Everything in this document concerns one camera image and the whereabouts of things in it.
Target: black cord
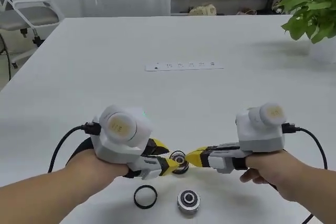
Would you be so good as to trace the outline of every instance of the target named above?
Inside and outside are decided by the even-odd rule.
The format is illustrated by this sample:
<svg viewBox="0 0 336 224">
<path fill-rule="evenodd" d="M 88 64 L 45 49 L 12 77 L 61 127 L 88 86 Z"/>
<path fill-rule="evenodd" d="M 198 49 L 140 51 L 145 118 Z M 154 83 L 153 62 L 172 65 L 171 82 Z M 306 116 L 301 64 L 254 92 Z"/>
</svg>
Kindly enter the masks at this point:
<svg viewBox="0 0 336 224">
<path fill-rule="evenodd" d="M 297 127 L 296 129 L 297 129 L 297 131 L 302 131 L 302 132 L 307 133 L 308 135 L 310 135 L 310 136 L 314 139 L 314 141 L 315 141 L 315 143 L 316 143 L 317 147 L 319 148 L 320 153 L 321 153 L 321 155 L 322 155 L 322 159 L 323 159 L 323 168 L 326 169 L 326 170 L 328 170 L 327 157 L 326 157 L 326 155 L 325 155 L 325 153 L 324 153 L 324 150 L 323 150 L 322 145 L 320 144 L 319 140 L 314 136 L 313 133 L 311 133 L 310 131 L 308 131 L 308 130 L 306 130 L 306 129 L 304 129 L 304 128 Z"/>
<path fill-rule="evenodd" d="M 86 123 L 84 125 L 77 126 L 77 127 L 73 128 L 73 129 L 71 129 L 67 134 L 65 134 L 64 137 L 62 137 L 62 139 L 59 141 L 58 145 L 56 146 L 56 149 L 54 150 L 54 153 L 53 153 L 53 155 L 51 157 L 48 173 L 51 173 L 53 171 L 54 164 L 55 164 L 55 159 L 57 157 L 59 149 L 61 149 L 61 147 L 62 147 L 63 143 L 65 142 L 65 140 L 73 132 L 78 131 L 78 130 L 83 130 L 83 131 L 85 131 L 86 134 L 99 136 L 100 135 L 100 131 L 101 131 L 101 126 L 100 126 L 99 123 L 94 123 L 94 122 Z"/>
<path fill-rule="evenodd" d="M 317 139 L 317 137 L 315 137 L 315 135 L 313 133 L 311 133 L 310 131 L 304 129 L 304 128 L 300 128 L 300 127 L 296 127 L 295 124 L 291 124 L 291 123 L 284 123 L 282 125 L 282 132 L 284 134 L 286 133 L 295 133 L 295 132 L 298 132 L 298 131 L 302 131 L 302 132 L 305 132 L 307 133 L 309 136 L 311 136 L 312 139 L 314 139 L 317 147 L 319 148 L 320 150 L 320 153 L 322 155 L 322 159 L 323 159 L 323 168 L 328 170 L 328 162 L 327 162 L 327 157 L 324 153 L 324 150 L 322 148 L 322 145 L 320 144 L 319 140 Z M 313 214 L 310 214 L 304 221 L 302 224 L 307 224 L 312 218 L 314 217 Z"/>
<path fill-rule="evenodd" d="M 56 159 L 56 156 L 59 152 L 59 149 L 61 149 L 63 143 L 65 142 L 65 140 L 75 131 L 78 131 L 78 130 L 83 130 L 83 126 L 84 125 L 81 125 L 81 126 L 77 126 L 73 129 L 71 129 L 67 134 L 64 135 L 64 137 L 62 137 L 62 139 L 59 141 L 58 145 L 56 146 L 56 149 L 54 150 L 54 153 L 52 155 L 52 158 L 51 158 L 51 161 L 50 161 L 50 165 L 49 165 L 49 170 L 48 170 L 48 173 L 51 173 L 53 171 L 53 168 L 54 168 L 54 164 L 55 164 L 55 159 Z"/>
<path fill-rule="evenodd" d="M 315 143 L 316 143 L 316 145 L 317 145 L 317 147 L 318 147 L 318 149 L 320 150 L 320 153 L 321 153 L 321 155 L 322 155 L 322 159 L 323 159 L 323 168 L 326 169 L 326 170 L 328 170 L 327 157 L 326 157 L 326 155 L 325 155 L 325 153 L 324 153 L 324 150 L 323 150 L 322 145 L 320 144 L 319 140 L 315 137 L 315 135 L 314 135 L 313 133 L 311 133 L 310 131 L 308 131 L 308 130 L 306 130 L 306 129 L 304 129 L 304 128 L 297 127 L 296 129 L 297 129 L 297 131 L 302 131 L 302 132 L 307 133 L 308 135 L 310 135 L 310 136 L 314 139 L 314 141 L 315 141 Z M 303 221 L 302 224 L 307 224 L 313 217 L 314 217 L 314 215 L 313 215 L 313 214 L 310 214 L 310 215 Z"/>
<path fill-rule="evenodd" d="M 4 50 L 6 52 L 6 56 L 7 56 L 7 61 L 8 61 L 8 75 L 9 75 L 9 81 L 12 79 L 12 69 L 11 69 L 11 59 L 9 58 L 9 53 L 8 53 L 8 49 L 5 43 L 4 38 L 2 37 L 2 35 L 0 34 L 0 40 L 2 42 L 2 44 L 4 45 Z"/>
</svg>

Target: human hand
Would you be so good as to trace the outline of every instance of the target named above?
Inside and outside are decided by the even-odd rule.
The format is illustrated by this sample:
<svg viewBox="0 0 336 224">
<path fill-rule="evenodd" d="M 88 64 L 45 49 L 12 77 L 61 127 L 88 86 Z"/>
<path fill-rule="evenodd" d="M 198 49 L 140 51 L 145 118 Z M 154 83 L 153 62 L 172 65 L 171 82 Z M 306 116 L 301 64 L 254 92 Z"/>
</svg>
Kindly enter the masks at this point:
<svg viewBox="0 0 336 224">
<path fill-rule="evenodd" d="M 309 172 L 308 165 L 286 151 L 248 156 L 246 166 L 250 169 L 240 177 L 240 181 L 271 183 L 277 187 L 280 195 L 289 201 L 295 201 L 296 188 L 300 186 L 303 175 Z"/>
<path fill-rule="evenodd" d="M 82 187 L 81 192 L 86 199 L 102 191 L 115 178 L 124 176 L 129 171 L 127 165 L 109 164 L 98 159 L 94 150 L 78 153 L 64 170 L 71 175 L 79 187 Z"/>
</svg>

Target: outlet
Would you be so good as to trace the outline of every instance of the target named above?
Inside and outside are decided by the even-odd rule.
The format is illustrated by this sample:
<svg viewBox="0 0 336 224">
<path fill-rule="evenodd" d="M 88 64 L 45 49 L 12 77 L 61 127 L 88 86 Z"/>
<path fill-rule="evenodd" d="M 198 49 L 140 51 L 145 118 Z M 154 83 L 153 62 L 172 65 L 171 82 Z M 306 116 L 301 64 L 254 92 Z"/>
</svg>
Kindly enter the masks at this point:
<svg viewBox="0 0 336 224">
<path fill-rule="evenodd" d="M 193 61 L 187 63 L 155 63 L 146 65 L 146 71 L 172 71 L 172 70 L 200 70 L 200 69 L 223 69 L 223 67 L 214 62 Z"/>
</svg>

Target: metal bearing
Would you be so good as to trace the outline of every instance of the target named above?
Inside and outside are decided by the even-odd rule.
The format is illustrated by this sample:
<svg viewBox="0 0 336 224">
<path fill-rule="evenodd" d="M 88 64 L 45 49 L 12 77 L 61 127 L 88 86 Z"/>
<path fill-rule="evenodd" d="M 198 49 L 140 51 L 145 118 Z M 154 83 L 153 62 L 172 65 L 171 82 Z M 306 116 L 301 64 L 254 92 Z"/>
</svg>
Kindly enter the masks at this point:
<svg viewBox="0 0 336 224">
<path fill-rule="evenodd" d="M 173 152 L 170 157 L 170 159 L 176 161 L 179 163 L 179 167 L 173 171 L 174 174 L 185 174 L 189 169 L 189 162 L 185 160 L 185 154 L 181 151 L 175 151 Z"/>
<path fill-rule="evenodd" d="M 187 215 L 194 215 L 201 204 L 200 196 L 191 190 L 181 191 L 177 197 L 179 210 Z"/>
</svg>

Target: connector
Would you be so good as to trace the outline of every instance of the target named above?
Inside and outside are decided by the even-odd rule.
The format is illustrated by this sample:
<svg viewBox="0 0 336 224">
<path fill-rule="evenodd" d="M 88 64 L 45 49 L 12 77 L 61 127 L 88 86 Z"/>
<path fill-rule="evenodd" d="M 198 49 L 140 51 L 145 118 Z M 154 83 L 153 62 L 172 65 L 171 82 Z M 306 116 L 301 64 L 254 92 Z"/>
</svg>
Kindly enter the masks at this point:
<svg viewBox="0 0 336 224">
<path fill-rule="evenodd" d="M 284 123 L 281 125 L 283 134 L 296 133 L 300 128 L 296 127 L 293 123 Z"/>
<path fill-rule="evenodd" d="M 86 123 L 82 125 L 82 130 L 84 130 L 86 134 L 99 136 L 100 131 L 101 131 L 101 126 L 99 123 L 90 122 L 90 123 Z"/>
</svg>

